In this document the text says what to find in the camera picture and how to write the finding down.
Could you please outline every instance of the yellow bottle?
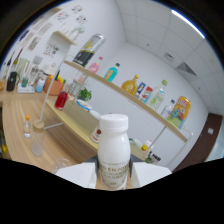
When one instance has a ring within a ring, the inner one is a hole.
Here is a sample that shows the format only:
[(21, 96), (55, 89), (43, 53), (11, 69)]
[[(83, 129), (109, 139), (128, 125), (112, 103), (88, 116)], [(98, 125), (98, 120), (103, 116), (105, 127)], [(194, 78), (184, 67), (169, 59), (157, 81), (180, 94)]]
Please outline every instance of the yellow bottle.
[(122, 84), (121, 88), (130, 93), (131, 95), (135, 95), (138, 90), (138, 86), (136, 83), (138, 78), (139, 76), (136, 74), (132, 80), (125, 81)]

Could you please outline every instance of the counter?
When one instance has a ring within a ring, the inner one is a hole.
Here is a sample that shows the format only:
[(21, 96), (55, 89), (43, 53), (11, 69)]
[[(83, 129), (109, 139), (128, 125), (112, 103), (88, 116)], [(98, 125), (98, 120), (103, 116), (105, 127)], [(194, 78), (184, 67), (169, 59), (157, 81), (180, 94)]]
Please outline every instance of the counter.
[[(56, 98), (48, 96), (48, 99), (51, 100), (56, 100)], [(58, 158), (66, 158), (71, 161), (72, 165), (76, 165), (97, 155), (97, 148), (91, 147), (88, 141), (75, 135), (66, 125), (47, 129), (43, 155), (39, 158), (33, 155), (30, 139), (26, 139), (23, 135), (23, 123), (25, 115), (30, 116), (31, 124), (34, 120), (39, 119), (44, 99), (44, 91), (30, 94), (17, 93), (16, 89), (13, 92), (6, 90), (0, 92), (3, 129), (11, 159), (50, 172), (54, 161)], [(43, 113), (43, 121), (45, 126), (61, 123), (61, 120), (47, 104)], [(130, 188), (131, 181), (128, 177), (127, 189)], [(103, 189), (99, 178), (96, 189)]]

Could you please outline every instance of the blue bottle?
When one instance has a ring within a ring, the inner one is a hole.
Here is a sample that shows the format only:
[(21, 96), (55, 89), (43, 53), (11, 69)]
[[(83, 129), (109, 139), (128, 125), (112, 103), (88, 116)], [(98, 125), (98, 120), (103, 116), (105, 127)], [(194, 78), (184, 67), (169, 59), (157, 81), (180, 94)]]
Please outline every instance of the blue bottle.
[(120, 64), (117, 63), (115, 67), (112, 67), (108, 70), (107, 74), (104, 76), (106, 80), (112, 82), (115, 76), (117, 75), (117, 69), (119, 68)]
[(45, 80), (39, 79), (39, 81), (37, 82), (35, 91), (38, 93), (41, 93), (44, 87), (44, 83), (45, 83)]

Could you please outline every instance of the potted plant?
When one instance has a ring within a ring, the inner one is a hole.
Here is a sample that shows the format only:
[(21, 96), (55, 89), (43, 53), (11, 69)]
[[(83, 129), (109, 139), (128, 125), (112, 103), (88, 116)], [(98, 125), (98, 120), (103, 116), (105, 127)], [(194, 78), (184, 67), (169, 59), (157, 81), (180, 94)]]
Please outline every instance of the potted plant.
[(79, 91), (78, 99), (83, 101), (89, 101), (92, 98), (92, 92), (88, 91), (86, 87)]

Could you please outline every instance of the brown door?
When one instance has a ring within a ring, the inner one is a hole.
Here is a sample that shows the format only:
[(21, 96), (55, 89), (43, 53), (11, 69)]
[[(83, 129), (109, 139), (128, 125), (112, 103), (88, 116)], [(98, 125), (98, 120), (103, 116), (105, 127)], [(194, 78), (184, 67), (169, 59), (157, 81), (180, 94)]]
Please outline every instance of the brown door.
[[(215, 145), (216, 139), (222, 123), (222, 116), (208, 114), (205, 126), (197, 142), (184, 158), (184, 160), (173, 170), (173, 173), (187, 166), (203, 163)], [(213, 129), (213, 134), (209, 134), (209, 128)]]

